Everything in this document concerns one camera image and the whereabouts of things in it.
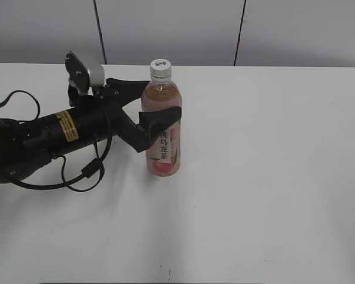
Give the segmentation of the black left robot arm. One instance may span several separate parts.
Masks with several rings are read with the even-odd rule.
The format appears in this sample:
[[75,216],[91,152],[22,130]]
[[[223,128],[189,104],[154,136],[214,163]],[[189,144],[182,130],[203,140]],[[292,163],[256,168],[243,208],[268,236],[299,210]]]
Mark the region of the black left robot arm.
[[92,176],[102,166],[108,150],[95,158],[78,177],[54,185],[34,186],[23,182],[53,159],[97,141],[118,136],[136,152],[149,149],[162,132],[182,116],[179,106],[154,112],[140,112],[135,124],[123,110],[141,98],[148,81],[109,78],[105,86],[94,87],[92,95],[79,95],[69,87],[71,108],[31,121],[0,118],[0,183],[36,190],[58,189]]

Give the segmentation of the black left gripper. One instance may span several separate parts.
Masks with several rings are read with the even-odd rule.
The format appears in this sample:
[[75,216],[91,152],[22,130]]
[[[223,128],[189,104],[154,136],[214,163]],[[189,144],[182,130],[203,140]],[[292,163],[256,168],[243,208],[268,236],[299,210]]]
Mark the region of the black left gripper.
[[182,108],[174,106],[154,112],[139,112],[139,124],[123,110],[140,99],[149,80],[119,80],[108,78],[106,86],[93,89],[96,95],[78,95],[68,87],[70,115],[81,140],[94,134],[102,140],[118,136],[137,152],[147,150],[170,126],[182,117]]

